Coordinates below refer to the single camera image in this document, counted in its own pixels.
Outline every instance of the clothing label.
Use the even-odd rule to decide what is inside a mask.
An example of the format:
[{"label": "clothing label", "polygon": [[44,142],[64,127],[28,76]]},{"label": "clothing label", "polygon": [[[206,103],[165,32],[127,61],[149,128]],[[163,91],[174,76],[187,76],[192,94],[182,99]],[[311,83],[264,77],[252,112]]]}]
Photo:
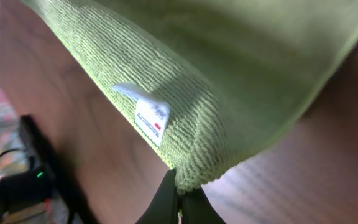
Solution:
[{"label": "clothing label", "polygon": [[137,100],[135,123],[154,144],[160,146],[169,119],[168,103],[156,100],[151,94],[132,83],[120,83],[113,86],[113,89]]}]

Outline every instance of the white tag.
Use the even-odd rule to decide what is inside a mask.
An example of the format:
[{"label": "white tag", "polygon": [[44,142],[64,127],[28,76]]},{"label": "white tag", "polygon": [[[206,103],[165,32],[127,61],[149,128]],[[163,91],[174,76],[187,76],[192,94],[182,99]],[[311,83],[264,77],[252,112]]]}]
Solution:
[{"label": "white tag", "polygon": [[113,89],[137,100],[135,123],[154,144],[160,146],[169,119],[168,103],[156,100],[151,94],[132,83],[119,83],[113,86]]}]

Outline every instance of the brown table surface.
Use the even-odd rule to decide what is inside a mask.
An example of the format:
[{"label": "brown table surface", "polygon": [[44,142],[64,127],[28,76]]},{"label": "brown table surface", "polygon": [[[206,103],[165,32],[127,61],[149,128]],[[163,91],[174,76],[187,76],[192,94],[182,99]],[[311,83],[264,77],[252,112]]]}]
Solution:
[{"label": "brown table surface", "polygon": [[[19,0],[1,1],[0,82],[101,223],[134,223],[167,166]],[[273,148],[204,186],[227,223],[358,223],[358,49]]]}]

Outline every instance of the green cloth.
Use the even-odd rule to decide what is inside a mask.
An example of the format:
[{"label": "green cloth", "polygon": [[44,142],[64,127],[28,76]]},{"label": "green cloth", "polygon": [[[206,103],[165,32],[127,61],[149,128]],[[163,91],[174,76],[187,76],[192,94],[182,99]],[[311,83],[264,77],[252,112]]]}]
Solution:
[{"label": "green cloth", "polygon": [[358,42],[358,0],[24,0],[134,125],[141,86],[172,108],[179,191],[279,140]]}]

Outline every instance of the red mark on tag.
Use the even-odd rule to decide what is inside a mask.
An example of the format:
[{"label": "red mark on tag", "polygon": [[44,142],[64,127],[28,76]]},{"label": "red mark on tag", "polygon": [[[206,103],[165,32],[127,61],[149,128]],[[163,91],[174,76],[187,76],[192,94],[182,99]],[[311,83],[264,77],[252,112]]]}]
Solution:
[{"label": "red mark on tag", "polygon": [[161,130],[161,126],[157,123],[154,124],[154,126],[160,131]]}]

